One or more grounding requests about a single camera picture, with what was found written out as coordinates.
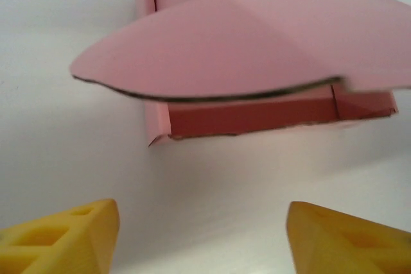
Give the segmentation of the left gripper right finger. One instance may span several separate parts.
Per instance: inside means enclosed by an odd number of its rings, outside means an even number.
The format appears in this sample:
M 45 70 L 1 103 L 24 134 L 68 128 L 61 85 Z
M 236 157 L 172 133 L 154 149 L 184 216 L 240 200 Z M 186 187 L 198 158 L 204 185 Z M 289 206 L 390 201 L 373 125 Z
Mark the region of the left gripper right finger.
M 410 273 L 410 232 L 302 201 L 286 231 L 296 273 Z

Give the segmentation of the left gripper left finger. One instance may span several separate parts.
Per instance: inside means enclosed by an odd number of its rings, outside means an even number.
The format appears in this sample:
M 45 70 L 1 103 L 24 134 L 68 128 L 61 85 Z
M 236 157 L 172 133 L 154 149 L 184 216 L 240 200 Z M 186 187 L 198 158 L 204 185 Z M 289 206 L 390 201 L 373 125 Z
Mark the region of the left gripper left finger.
M 108 273 L 119 232 L 105 199 L 1 230 L 1 273 Z

